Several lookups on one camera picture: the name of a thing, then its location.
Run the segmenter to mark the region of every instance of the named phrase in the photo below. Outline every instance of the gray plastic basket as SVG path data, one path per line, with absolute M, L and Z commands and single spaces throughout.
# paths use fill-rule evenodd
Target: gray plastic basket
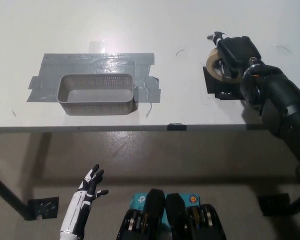
M 126 115 L 132 112 L 134 79 L 130 74 L 67 74 L 57 101 L 68 115 Z

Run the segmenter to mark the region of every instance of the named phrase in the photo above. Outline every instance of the table surface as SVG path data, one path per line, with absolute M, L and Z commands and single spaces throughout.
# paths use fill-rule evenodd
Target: table surface
M 0 0 L 0 131 L 188 130 L 260 126 L 239 100 L 208 94 L 202 67 L 214 31 L 249 36 L 269 65 L 300 88 L 300 0 Z M 27 102 L 45 53 L 154 53 L 161 99 L 120 116 L 68 116 Z

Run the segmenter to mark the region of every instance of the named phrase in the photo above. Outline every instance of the masking tape roll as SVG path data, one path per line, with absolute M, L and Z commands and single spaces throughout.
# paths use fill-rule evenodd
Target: masking tape roll
M 241 77 L 241 76 L 238 76 L 237 78 L 227 78 L 227 77 L 222 77 L 222 76 L 220 76 L 218 73 L 216 73 L 216 70 L 215 70 L 215 68 L 216 68 L 216 63 L 217 63 L 220 59 L 222 59 L 222 58 L 220 57 L 217 48 L 214 48 L 214 49 L 210 52 L 210 54 L 209 54 L 209 56 L 208 56 L 208 59 L 207 59 L 207 61 L 206 61 L 206 64 L 205 64 L 205 67 L 206 67 L 207 71 L 209 72 L 209 74 L 210 74 L 213 78 L 215 78 L 215 79 L 217 79 L 217 80 L 219 80 L 219 81 L 221 81 L 221 82 L 225 82 L 225 83 L 233 83 L 233 84 L 235 84 L 235 83 L 240 83 L 241 80 L 242 80 L 242 77 Z

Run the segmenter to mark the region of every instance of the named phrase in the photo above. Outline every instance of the floor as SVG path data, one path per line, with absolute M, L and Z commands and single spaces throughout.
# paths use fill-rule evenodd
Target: floor
M 300 194 L 297 161 L 266 131 L 0 134 L 0 179 L 23 201 L 60 197 L 58 218 L 24 221 L 0 199 L 0 240 L 56 240 L 72 194 L 96 163 L 98 189 L 85 240 L 113 240 L 136 192 L 198 193 L 229 240 L 300 239 L 300 214 L 263 217 L 256 196 Z

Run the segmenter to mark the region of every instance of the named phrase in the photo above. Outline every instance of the teal box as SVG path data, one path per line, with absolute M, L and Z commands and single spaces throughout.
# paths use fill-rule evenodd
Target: teal box
M 199 195 L 196 193 L 179 193 L 182 197 L 185 206 L 191 207 L 191 206 L 198 206 L 200 205 L 200 198 Z M 130 201 L 130 208 L 131 209 L 138 209 L 143 211 L 145 201 L 146 201 L 147 193 L 136 193 L 133 195 L 131 201 Z M 168 223 L 166 210 L 164 210 L 163 217 L 162 217 L 162 227 L 163 229 L 170 229 L 170 225 Z

